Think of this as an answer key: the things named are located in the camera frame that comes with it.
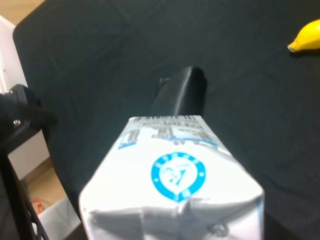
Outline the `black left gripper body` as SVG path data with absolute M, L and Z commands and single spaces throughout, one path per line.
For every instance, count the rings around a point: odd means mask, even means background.
M 57 123 L 57 117 L 42 108 L 34 92 L 16 84 L 0 95 L 0 149 L 15 150 L 40 130 Z

